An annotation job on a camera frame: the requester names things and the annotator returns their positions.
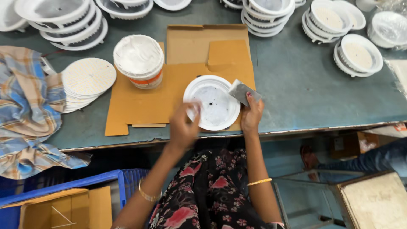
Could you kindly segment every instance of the blue jeans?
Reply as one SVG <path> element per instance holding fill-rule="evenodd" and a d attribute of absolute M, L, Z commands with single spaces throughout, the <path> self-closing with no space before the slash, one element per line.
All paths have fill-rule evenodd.
<path fill-rule="evenodd" d="M 319 164 L 322 170 L 348 170 L 374 173 L 394 170 L 400 177 L 407 177 L 407 137 L 359 155 L 357 158 L 331 164 Z M 344 181 L 354 176 L 320 174 L 321 180 Z"/>

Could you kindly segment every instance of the foot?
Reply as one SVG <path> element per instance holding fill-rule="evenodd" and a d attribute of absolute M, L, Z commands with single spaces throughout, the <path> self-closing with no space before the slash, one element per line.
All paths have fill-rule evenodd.
<path fill-rule="evenodd" d="M 302 162 L 304 163 L 305 169 L 307 169 L 307 170 L 315 169 L 317 167 L 317 165 L 319 164 L 319 160 L 318 160 L 317 156 L 315 155 L 315 153 L 312 152 L 311 147 L 309 147 L 308 145 L 301 146 L 300 154 L 301 154 Z M 309 174 L 308 177 L 312 181 L 317 180 L 316 174 L 314 174 L 314 173 Z"/>

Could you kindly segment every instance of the blue plastic crate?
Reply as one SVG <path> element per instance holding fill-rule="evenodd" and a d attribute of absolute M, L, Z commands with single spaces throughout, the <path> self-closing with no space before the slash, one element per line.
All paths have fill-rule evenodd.
<path fill-rule="evenodd" d="M 120 207 L 123 208 L 124 205 L 126 205 L 127 200 L 130 199 L 131 194 L 138 189 L 139 180 L 142 177 L 145 177 L 148 172 L 149 171 L 145 169 L 113 170 L 66 183 L 60 183 L 62 182 L 60 179 L 53 179 L 52 177 L 29 178 L 25 181 L 4 178 L 3 180 L 0 180 L 0 193 L 2 196 L 2 198 L 0 198 L 0 207 L 66 189 L 86 187 L 117 180 L 119 185 Z M 18 191 L 19 189 L 21 189 L 23 193 L 14 195 L 15 193 L 21 192 Z M 20 207 L 0 209 L 0 225 L 6 225 L 5 228 L 7 229 L 17 229 L 19 218 Z"/>

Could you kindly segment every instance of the metal frame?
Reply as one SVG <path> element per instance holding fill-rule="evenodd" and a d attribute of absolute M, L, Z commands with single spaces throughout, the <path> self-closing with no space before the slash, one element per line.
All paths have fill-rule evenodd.
<path fill-rule="evenodd" d="M 283 131 L 270 131 L 270 132 L 262 132 L 259 133 L 259 136 L 262 141 L 272 141 L 275 139 L 281 140 L 285 139 L 284 136 L 289 135 L 301 135 L 301 134 L 308 134 L 307 137 L 312 137 L 315 133 L 326 133 L 329 131 L 337 131 L 337 130 L 367 130 L 370 128 L 388 126 L 388 125 L 395 125 L 399 123 L 406 123 L 405 121 L 388 121 L 388 122 L 378 122 L 378 123 L 370 123 L 370 124 L 362 124 L 362 125 L 350 125 L 350 126 L 334 126 L 334 127 L 322 127 L 322 128 L 309 128 L 309 129 L 300 129 L 300 130 L 283 130 Z M 243 134 L 231 134 L 227 135 L 210 135 L 210 136 L 199 136 L 197 139 L 210 139 L 210 138 L 232 138 L 232 137 L 242 137 Z M 166 143 L 169 139 L 160 139 L 154 138 L 151 141 L 139 141 L 139 142 L 132 142 L 132 143 L 121 143 L 121 144 L 113 144 L 113 145 L 97 145 L 97 146 L 88 146 L 88 147 L 78 147 L 78 148 L 67 148 L 67 149 L 60 149 L 61 152 L 77 152 L 77 151 L 86 151 L 86 150 L 95 150 L 95 149 L 107 149 L 107 148 L 116 148 L 116 147 L 128 147 L 128 146 L 149 146 L 154 145 L 157 143 Z"/>
<path fill-rule="evenodd" d="M 353 178 L 344 182 L 338 182 L 338 183 L 322 183 L 319 180 L 318 172 L 327 172 L 327 173 L 333 173 L 333 174 L 346 174 L 346 175 L 360 175 L 361 177 L 358 178 Z M 379 172 L 376 174 L 371 174 L 371 175 L 365 175 L 364 172 L 355 172 L 355 171 L 342 171 L 342 170 L 307 170 L 304 172 L 298 172 L 294 174 L 289 174 L 289 175 L 284 175 L 280 176 L 277 178 L 273 178 L 272 185 L 274 189 L 274 193 L 276 194 L 276 200 L 277 204 L 279 206 L 280 214 L 283 218 L 284 224 L 287 229 L 291 229 L 291 226 L 289 224 L 289 219 L 287 217 L 287 213 L 285 212 L 285 207 L 281 198 L 281 194 L 278 188 L 278 184 L 286 184 L 286 185 L 292 185 L 296 187 L 304 187 L 304 188 L 311 188 L 311 189 L 316 189 L 316 190 L 321 190 L 322 195 L 324 197 L 324 200 L 328 206 L 329 213 L 330 213 L 330 219 L 329 217 L 326 218 L 326 220 L 322 221 L 322 223 L 317 224 L 317 225 L 312 225 L 309 227 L 306 227 L 304 229 L 317 229 L 325 225 L 330 225 L 334 224 L 336 219 L 334 219 L 334 215 L 331 209 L 331 206 L 329 205 L 328 198 L 326 197 L 326 191 L 332 192 L 334 195 L 334 198 L 336 202 L 339 205 L 341 215 L 343 217 L 343 221 L 346 225 L 346 228 L 351 228 L 351 229 L 356 229 L 355 227 L 355 222 L 353 222 L 352 217 L 349 214 L 349 211 L 346 207 L 344 197 L 342 196 L 341 189 L 347 185 L 357 183 L 360 181 L 365 181 L 374 177 L 382 176 L 388 173 L 392 173 L 394 171 L 385 171 L 385 172 Z M 301 180 L 296 180 L 293 178 L 290 178 L 292 176 L 300 175 L 300 174 L 311 174 L 314 173 L 316 174 L 317 181 L 301 181 Z"/>

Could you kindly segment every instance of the cardboard box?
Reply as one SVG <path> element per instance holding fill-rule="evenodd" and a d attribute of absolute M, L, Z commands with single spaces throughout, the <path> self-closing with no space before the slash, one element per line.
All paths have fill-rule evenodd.
<path fill-rule="evenodd" d="M 397 139 L 364 132 L 334 137 L 330 140 L 330 156 L 333 159 L 357 157 Z"/>
<path fill-rule="evenodd" d="M 239 79 L 256 89 L 249 37 L 243 24 L 169 25 L 166 56 L 163 80 L 155 89 L 136 88 L 117 71 L 106 136 L 129 134 L 127 125 L 168 123 L 174 108 L 182 102 L 186 87 L 199 75 L 217 75 L 230 83 Z M 231 129 L 239 130 L 240 120 L 239 117 Z"/>
<path fill-rule="evenodd" d="M 19 229 L 110 229 L 112 226 L 110 186 L 68 189 L 2 208 L 15 206 L 21 206 Z"/>
<path fill-rule="evenodd" d="M 364 132 L 396 138 L 407 137 L 407 127 L 405 123 L 399 123 L 391 126 L 383 126 L 371 130 L 365 130 Z"/>

